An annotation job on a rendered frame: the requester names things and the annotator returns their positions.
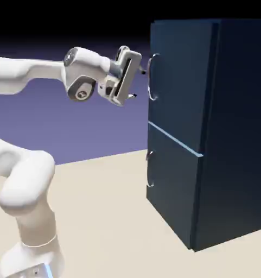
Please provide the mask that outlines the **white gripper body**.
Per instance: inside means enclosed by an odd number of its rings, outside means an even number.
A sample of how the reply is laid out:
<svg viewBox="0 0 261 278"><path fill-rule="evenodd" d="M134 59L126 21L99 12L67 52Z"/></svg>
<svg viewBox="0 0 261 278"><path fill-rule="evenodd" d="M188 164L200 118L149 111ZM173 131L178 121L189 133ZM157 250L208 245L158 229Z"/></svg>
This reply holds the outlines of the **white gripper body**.
<svg viewBox="0 0 261 278"><path fill-rule="evenodd" d="M116 105L123 106L129 98L129 89L136 71L139 69L141 59L141 53L131 49L119 49L116 61L122 70L122 74L114 86L114 103Z"/></svg>

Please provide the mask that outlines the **dark blue cabinet door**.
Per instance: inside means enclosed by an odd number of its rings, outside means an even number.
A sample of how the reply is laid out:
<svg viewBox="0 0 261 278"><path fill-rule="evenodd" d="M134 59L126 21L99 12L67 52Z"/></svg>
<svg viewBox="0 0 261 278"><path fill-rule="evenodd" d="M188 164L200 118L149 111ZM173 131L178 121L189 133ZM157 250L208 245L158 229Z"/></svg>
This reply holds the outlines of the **dark blue cabinet door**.
<svg viewBox="0 0 261 278"><path fill-rule="evenodd" d="M203 155L186 148L154 124L148 124L148 150L154 154L147 199L184 245L193 247L194 203Z"/></svg>
<svg viewBox="0 0 261 278"><path fill-rule="evenodd" d="M150 50L149 121L178 143L204 154L206 115L217 54L219 23L211 20L156 21Z"/></svg>

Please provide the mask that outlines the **dark blue cabinet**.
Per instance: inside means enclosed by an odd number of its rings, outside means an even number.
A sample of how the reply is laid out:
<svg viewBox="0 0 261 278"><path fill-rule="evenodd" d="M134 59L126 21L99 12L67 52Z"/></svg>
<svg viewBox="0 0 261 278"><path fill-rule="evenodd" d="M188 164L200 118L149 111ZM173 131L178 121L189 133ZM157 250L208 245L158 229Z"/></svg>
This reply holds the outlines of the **dark blue cabinet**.
<svg viewBox="0 0 261 278"><path fill-rule="evenodd" d="M200 251L261 229L261 19L219 23L195 192Z"/></svg>

